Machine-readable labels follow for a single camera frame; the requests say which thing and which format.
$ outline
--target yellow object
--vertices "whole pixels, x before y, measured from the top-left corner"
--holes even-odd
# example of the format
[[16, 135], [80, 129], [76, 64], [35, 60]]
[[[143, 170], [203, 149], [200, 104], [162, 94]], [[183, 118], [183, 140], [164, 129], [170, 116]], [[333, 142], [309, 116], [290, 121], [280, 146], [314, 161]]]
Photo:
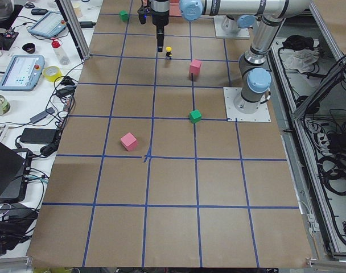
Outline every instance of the yellow object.
[[46, 268], [35, 268], [33, 270], [33, 273], [44, 273], [44, 272], [49, 273], [51, 271], [49, 270], [48, 267], [46, 267]]
[[50, 82], [60, 81], [63, 74], [59, 67], [47, 67], [43, 70], [43, 76]]
[[58, 268], [35, 268], [33, 273], [71, 273], [73, 267], [58, 267]]

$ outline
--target white bottle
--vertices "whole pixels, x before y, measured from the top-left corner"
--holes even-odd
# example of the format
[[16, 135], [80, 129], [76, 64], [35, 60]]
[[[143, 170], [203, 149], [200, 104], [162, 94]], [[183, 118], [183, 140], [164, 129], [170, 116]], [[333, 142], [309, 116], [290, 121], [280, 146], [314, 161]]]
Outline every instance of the white bottle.
[[54, 49], [54, 53], [57, 56], [60, 64], [69, 64], [70, 60], [67, 54], [65, 53], [64, 49], [61, 47], [61, 44], [56, 40], [56, 38], [52, 38], [52, 48]]

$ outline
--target cloth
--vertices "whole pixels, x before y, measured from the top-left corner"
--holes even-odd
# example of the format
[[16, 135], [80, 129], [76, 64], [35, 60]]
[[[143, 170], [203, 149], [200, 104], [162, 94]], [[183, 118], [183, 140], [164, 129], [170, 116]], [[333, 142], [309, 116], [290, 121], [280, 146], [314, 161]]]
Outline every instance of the cloth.
[[284, 61], [287, 69], [296, 69], [300, 73], [311, 72], [314, 70], [313, 64], [319, 59], [319, 53], [310, 49], [294, 51], [292, 55]]

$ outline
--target pink cube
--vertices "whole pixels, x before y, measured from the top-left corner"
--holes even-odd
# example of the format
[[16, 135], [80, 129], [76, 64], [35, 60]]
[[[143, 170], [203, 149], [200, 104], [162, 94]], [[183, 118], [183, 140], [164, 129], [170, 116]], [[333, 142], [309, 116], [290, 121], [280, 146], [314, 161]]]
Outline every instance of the pink cube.
[[122, 145], [130, 152], [135, 149], [138, 145], [138, 140], [134, 137], [132, 133], [127, 133], [122, 138], [120, 138]]
[[190, 65], [190, 75], [193, 74], [195, 76], [198, 76], [201, 70], [201, 65], [201, 61], [193, 59]]

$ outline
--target laptop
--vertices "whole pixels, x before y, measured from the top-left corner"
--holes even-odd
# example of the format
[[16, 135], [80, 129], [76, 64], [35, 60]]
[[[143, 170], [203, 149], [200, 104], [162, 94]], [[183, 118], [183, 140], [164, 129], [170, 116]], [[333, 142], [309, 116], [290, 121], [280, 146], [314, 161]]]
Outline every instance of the laptop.
[[23, 159], [23, 165], [9, 184], [0, 195], [0, 203], [17, 203], [25, 199], [27, 179], [26, 176], [30, 173], [32, 152], [27, 148], [13, 150]]
[[17, 180], [24, 161], [24, 158], [0, 142], [0, 196], [11, 182]]

